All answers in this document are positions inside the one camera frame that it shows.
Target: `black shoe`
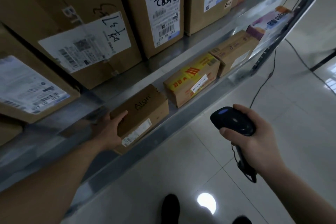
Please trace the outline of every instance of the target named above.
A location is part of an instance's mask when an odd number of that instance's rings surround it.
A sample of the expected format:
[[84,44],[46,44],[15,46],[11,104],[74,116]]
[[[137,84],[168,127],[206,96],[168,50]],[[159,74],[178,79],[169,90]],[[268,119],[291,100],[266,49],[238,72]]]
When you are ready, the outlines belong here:
[[252,224],[252,222],[245,215],[242,215],[237,217],[232,224]]
[[177,196],[169,194],[165,197],[161,208],[162,224],[178,224],[180,216],[180,202]]

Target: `tiled floor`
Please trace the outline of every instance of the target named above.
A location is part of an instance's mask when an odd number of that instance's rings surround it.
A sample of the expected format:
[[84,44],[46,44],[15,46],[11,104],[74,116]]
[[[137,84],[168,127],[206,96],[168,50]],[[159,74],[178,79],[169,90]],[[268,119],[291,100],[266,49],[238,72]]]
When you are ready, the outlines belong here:
[[[319,0],[316,4],[333,6],[335,2]],[[315,18],[320,18],[316,5],[307,18],[314,13]],[[307,28],[304,18],[288,37],[307,62],[321,59],[312,57],[311,48],[307,47],[316,47],[312,41],[322,39],[319,34],[325,34],[324,39],[330,35],[335,39],[335,13],[328,16],[333,27],[323,25],[324,30],[314,32]],[[302,37],[307,30],[312,33]],[[328,44],[318,46],[323,50],[336,47],[331,46],[331,41]],[[333,79],[335,63],[336,60],[330,61],[317,74],[323,80]],[[167,139],[64,223],[159,223],[160,205],[168,193],[175,193],[180,199],[180,223],[231,223],[241,214],[252,223],[293,223],[261,177],[252,184],[239,171],[230,143],[209,120],[220,107],[233,103],[248,106],[272,66],[270,58],[257,75]],[[275,73],[260,91],[253,109],[273,124],[288,167],[336,206],[336,97],[307,72],[286,42],[277,50]],[[197,203],[203,192],[215,198],[213,215]]]

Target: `metal shelf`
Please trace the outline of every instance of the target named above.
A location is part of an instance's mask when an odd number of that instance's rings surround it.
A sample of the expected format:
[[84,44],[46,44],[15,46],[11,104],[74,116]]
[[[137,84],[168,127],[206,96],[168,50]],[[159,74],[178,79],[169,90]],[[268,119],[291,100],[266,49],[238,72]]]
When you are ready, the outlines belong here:
[[[146,62],[103,83],[45,119],[28,126],[24,133],[0,148],[0,191],[35,172],[88,139],[90,121],[112,110],[148,84],[163,91],[162,82],[187,62],[215,47],[235,32],[246,29],[254,20],[277,6],[279,0],[247,0],[233,8],[224,18],[191,37],[165,49]],[[260,58],[271,39],[254,50],[251,58],[233,71],[216,79],[183,107],[171,103],[170,114],[127,154],[103,152],[93,161],[69,210],[90,199],[127,168],[155,149],[162,141],[204,111],[211,103],[231,92],[250,76],[250,69]]]

